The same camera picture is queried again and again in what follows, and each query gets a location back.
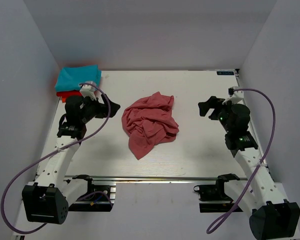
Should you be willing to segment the pink red t-shirt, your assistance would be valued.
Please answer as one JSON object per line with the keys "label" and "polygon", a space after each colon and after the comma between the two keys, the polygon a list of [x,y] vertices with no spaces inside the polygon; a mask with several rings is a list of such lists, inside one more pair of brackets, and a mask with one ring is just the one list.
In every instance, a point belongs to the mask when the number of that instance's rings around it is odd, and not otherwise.
{"label": "pink red t-shirt", "polygon": [[175,98],[159,91],[127,107],[121,117],[122,128],[129,136],[128,147],[137,160],[156,145],[173,142],[179,125],[172,116]]}

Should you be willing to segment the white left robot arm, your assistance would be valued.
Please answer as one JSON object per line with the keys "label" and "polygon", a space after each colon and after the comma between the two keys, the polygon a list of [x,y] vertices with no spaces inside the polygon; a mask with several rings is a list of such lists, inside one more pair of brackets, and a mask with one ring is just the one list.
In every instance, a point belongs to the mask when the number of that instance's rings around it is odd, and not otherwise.
{"label": "white left robot arm", "polygon": [[59,120],[56,153],[48,157],[47,164],[34,181],[22,190],[27,220],[44,224],[63,224],[69,207],[80,197],[89,200],[96,187],[89,183],[88,175],[64,181],[66,172],[87,132],[86,124],[93,118],[109,119],[116,115],[120,105],[105,94],[103,102],[89,96],[70,96],[65,102],[65,114]]}

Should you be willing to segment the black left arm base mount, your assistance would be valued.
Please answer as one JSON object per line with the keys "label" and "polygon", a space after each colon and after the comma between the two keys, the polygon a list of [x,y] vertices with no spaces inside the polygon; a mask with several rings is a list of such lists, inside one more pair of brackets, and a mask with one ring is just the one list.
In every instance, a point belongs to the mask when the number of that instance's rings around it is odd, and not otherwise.
{"label": "black left arm base mount", "polygon": [[70,212],[110,212],[115,190],[107,182],[98,182],[87,174],[63,180],[60,191],[68,202]]}

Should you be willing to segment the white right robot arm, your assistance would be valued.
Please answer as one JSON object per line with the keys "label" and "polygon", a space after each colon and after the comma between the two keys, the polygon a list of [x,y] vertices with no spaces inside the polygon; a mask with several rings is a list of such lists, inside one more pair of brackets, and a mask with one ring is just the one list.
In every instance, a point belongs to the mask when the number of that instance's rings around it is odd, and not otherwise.
{"label": "white right robot arm", "polygon": [[249,218],[249,227],[255,239],[272,240],[295,235],[300,218],[297,203],[290,202],[280,192],[267,167],[260,163],[261,153],[249,132],[250,109],[244,104],[211,96],[198,103],[199,114],[209,110],[210,120],[219,121],[224,128],[225,144],[247,177],[245,187],[234,173],[219,175],[215,184],[199,185],[197,193],[202,202],[232,201]]}

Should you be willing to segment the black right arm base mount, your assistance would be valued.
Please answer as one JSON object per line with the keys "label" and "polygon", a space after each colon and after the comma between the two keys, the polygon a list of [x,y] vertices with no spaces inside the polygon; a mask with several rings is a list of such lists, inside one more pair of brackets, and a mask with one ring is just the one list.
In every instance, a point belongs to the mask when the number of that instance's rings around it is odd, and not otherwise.
{"label": "black right arm base mount", "polygon": [[234,200],[225,194],[225,183],[239,181],[234,173],[219,175],[214,184],[200,184],[193,187],[199,195],[200,213],[226,213],[234,205]]}

